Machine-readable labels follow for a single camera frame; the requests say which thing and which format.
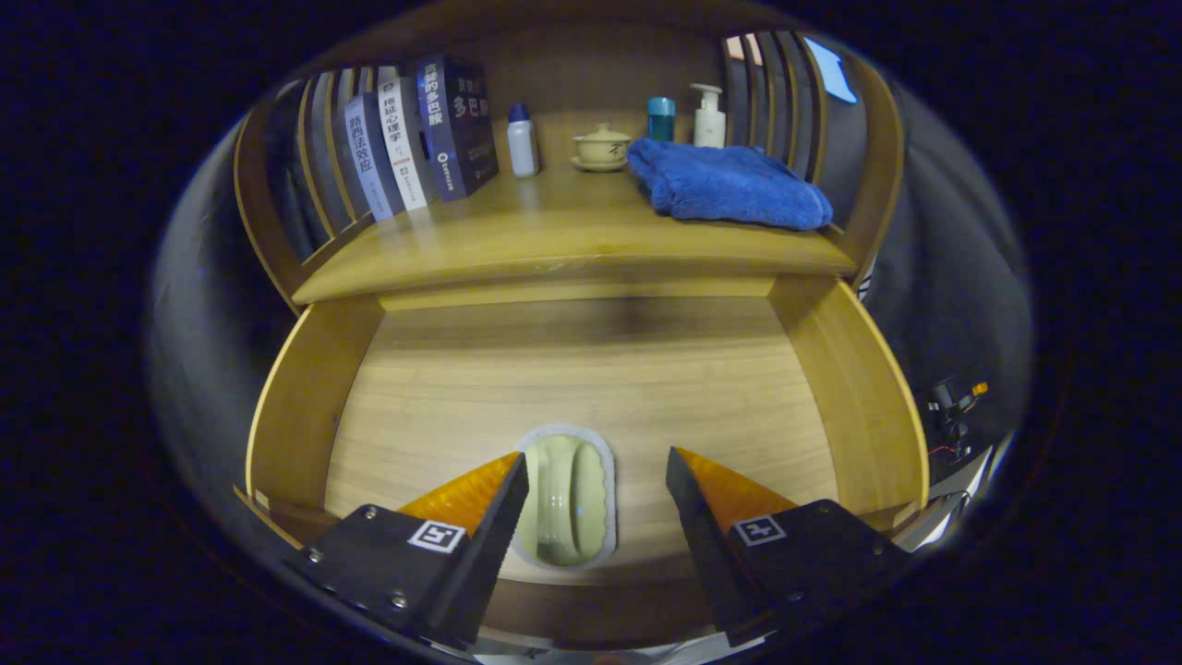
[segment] folded towel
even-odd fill
[[[833,219],[820,189],[752,148],[637,138],[628,149],[628,164],[652,207],[676,219],[729,219],[795,230]]]

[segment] pump dispenser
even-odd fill
[[[694,145],[721,148],[727,133],[727,115],[719,110],[722,89],[704,83],[693,83],[690,87],[702,92],[702,105],[694,111]]]

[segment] blue sticky note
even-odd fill
[[[845,73],[842,72],[842,58],[838,57],[837,53],[830,51],[820,44],[817,44],[807,37],[805,37],[805,44],[807,44],[808,50],[813,52],[813,58],[817,59],[817,66],[820,67],[820,78],[825,84],[825,92],[829,92],[843,102],[856,104],[858,98],[853,96],[853,91],[850,90],[850,84],[845,80]]]

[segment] blue bottle cap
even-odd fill
[[[650,116],[671,116],[675,115],[676,107],[673,99],[668,97],[654,97],[649,99]]]
[[[522,119],[530,119],[530,111],[525,109],[525,104],[513,104],[509,106],[509,122]]]

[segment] white bottle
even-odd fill
[[[509,161],[513,162],[513,175],[518,177],[538,174],[538,145],[525,104],[509,106]]]
[[[727,136],[727,115],[719,110],[722,89],[704,83],[689,86],[702,91],[702,106],[694,111],[694,145],[721,148]]]

